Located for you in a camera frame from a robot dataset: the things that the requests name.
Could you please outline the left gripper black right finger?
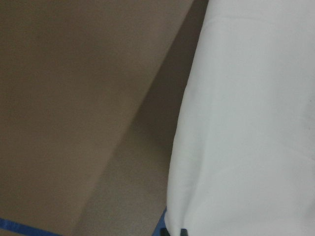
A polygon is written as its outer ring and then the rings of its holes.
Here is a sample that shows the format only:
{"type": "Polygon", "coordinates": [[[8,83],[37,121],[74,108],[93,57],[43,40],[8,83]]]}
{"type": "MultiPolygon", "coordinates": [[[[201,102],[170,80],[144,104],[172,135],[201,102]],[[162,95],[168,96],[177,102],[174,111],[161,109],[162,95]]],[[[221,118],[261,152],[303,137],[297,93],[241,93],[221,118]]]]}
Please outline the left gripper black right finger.
{"type": "Polygon", "coordinates": [[[180,236],[188,236],[188,231],[187,231],[187,229],[181,229],[181,231],[180,231],[180,236]]]}

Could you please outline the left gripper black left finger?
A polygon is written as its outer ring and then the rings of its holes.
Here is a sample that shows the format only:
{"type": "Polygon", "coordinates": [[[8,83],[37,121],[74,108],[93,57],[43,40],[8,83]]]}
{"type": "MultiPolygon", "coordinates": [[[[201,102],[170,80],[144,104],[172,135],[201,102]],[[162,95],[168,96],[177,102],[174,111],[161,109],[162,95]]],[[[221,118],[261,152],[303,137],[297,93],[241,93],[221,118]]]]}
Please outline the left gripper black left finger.
{"type": "Polygon", "coordinates": [[[160,236],[170,236],[170,234],[166,228],[161,228],[160,229],[160,236]]]}

